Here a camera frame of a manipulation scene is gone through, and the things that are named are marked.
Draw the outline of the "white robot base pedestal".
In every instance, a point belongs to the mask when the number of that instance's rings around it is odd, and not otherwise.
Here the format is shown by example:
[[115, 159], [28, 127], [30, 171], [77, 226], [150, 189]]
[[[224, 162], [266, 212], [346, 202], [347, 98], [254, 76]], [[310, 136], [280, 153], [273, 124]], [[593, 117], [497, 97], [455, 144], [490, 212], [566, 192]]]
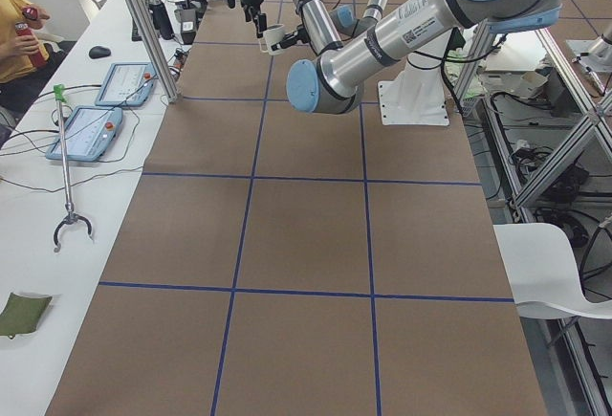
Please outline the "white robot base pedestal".
[[383, 125], [449, 125], [440, 65], [413, 53], [393, 80], [378, 82]]

